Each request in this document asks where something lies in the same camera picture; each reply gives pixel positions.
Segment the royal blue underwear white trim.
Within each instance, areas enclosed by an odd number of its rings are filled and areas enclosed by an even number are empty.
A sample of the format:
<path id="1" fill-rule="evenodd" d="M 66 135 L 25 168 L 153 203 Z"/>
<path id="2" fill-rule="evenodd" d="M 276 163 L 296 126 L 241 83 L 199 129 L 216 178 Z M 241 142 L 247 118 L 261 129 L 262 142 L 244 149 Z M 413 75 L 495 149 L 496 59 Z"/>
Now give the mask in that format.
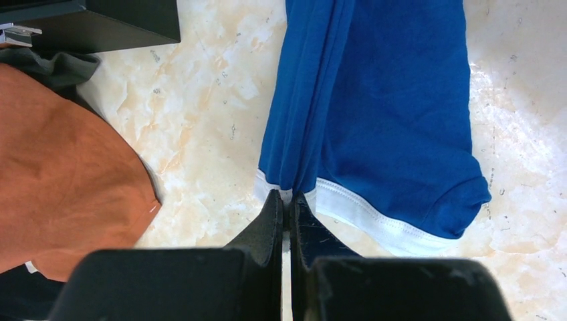
<path id="1" fill-rule="evenodd" d="M 396 256 L 435 255 L 491 196 L 472 154 L 462 1 L 287 1 L 255 176 Z"/>

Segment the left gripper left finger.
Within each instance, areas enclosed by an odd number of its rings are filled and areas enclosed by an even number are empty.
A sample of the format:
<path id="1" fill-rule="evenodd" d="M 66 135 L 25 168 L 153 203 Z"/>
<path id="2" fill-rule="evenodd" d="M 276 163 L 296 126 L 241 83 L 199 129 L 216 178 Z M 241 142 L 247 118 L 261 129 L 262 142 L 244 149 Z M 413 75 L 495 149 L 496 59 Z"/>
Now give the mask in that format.
<path id="1" fill-rule="evenodd" d="M 51 320 L 280 320 L 284 205 L 269 192 L 227 245 L 87 255 Z"/>

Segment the olive grey underwear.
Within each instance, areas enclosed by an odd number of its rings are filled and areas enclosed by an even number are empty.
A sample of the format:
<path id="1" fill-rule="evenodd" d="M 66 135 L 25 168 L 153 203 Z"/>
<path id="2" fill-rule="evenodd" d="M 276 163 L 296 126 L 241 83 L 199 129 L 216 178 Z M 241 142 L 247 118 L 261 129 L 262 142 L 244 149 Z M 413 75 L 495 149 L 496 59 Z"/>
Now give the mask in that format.
<path id="1" fill-rule="evenodd" d="M 53 91 L 87 82 L 98 69 L 98 56 L 31 48 L 1 50 L 1 63 L 10 65 Z"/>

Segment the black display case glass lid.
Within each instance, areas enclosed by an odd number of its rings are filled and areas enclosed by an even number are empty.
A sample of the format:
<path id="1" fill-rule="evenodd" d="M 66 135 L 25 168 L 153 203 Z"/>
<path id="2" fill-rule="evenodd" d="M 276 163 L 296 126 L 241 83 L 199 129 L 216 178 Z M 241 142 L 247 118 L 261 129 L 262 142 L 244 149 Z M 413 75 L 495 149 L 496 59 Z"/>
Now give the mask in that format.
<path id="1" fill-rule="evenodd" d="M 178 43 L 176 1 L 2 1 L 1 41 L 92 54 Z"/>

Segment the orange underwear cream waistband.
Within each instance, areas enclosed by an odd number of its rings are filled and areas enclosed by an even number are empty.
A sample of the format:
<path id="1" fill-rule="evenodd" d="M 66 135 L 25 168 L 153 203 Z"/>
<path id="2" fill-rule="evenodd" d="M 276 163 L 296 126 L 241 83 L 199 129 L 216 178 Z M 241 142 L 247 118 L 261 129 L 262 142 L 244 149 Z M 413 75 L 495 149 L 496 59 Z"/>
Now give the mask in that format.
<path id="1" fill-rule="evenodd" d="M 99 249 L 132 247 L 160 209 L 130 145 L 104 120 L 1 66 L 1 271 L 64 282 Z"/>

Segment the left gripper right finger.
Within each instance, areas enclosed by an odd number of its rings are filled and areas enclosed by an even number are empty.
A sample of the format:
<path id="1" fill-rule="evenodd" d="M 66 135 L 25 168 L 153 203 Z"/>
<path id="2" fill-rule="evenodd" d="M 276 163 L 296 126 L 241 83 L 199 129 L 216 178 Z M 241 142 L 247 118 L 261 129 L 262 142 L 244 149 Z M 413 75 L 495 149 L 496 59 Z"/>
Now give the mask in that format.
<path id="1" fill-rule="evenodd" d="M 497 282 L 466 259 L 365 258 L 290 203 L 295 320 L 510 320 Z"/>

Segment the black underwear white trim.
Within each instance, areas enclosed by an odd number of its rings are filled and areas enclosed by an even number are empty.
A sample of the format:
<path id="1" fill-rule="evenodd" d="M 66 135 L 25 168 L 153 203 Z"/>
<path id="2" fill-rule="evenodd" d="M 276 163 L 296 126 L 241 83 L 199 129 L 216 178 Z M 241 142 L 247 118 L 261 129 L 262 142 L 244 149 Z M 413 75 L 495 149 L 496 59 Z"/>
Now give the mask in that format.
<path id="1" fill-rule="evenodd" d="M 47 320 L 65 284 L 29 273 L 25 265 L 1 274 L 2 320 Z"/>

